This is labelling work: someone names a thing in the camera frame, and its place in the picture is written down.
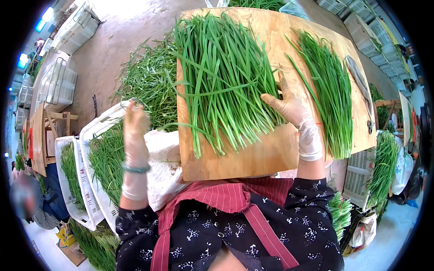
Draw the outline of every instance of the fluorescent light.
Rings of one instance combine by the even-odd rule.
[[[20,59],[19,59],[18,64],[17,64],[18,67],[20,67],[20,68],[23,69],[26,66],[27,61],[29,61],[28,58],[27,58],[27,55],[26,54],[21,54],[20,55]]]
[[[53,17],[53,8],[49,7],[47,11],[42,15],[42,19],[48,22]]]
[[[41,32],[42,28],[44,28],[46,21],[44,20],[39,20],[38,24],[35,26],[35,30],[37,32]]]

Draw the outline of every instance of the scissors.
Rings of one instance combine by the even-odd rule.
[[[372,127],[373,127],[372,121],[368,121],[368,132],[369,132],[369,134],[372,134]]]

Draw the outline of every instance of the red striped apron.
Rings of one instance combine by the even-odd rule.
[[[151,271],[168,270],[170,227],[179,212],[181,201],[187,199],[195,199],[226,213],[243,212],[270,256],[280,258],[283,269],[298,266],[299,263],[279,241],[258,206],[250,203],[252,192],[283,207],[294,180],[269,177],[242,180],[243,182],[237,179],[194,182],[158,211],[159,238],[152,255]]]

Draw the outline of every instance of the black floral shirt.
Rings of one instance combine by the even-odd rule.
[[[291,270],[341,271],[344,261],[327,201],[333,191],[326,180],[295,178],[284,208],[251,193],[280,241],[299,262]],[[149,270],[158,239],[158,217],[150,207],[119,210],[116,231],[121,243],[116,268]],[[229,214],[196,200],[181,202],[171,229],[169,269],[207,270],[223,245],[248,270],[282,270],[278,257],[270,257],[243,213]]]

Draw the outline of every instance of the disposable plastic glove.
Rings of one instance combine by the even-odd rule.
[[[299,130],[299,154],[300,159],[305,161],[315,161],[322,158],[322,143],[319,137],[318,127],[312,115],[293,92],[296,86],[294,79],[288,82],[279,71],[280,86],[282,89],[283,100],[276,99],[270,94],[262,94],[261,99],[276,109],[287,121],[292,123]]]
[[[136,107],[132,101],[124,117],[124,150],[125,166],[146,168],[148,164],[148,148],[144,135],[149,128],[149,117],[143,106]],[[145,173],[124,172],[122,195],[132,200],[144,200],[148,196],[147,177]]]

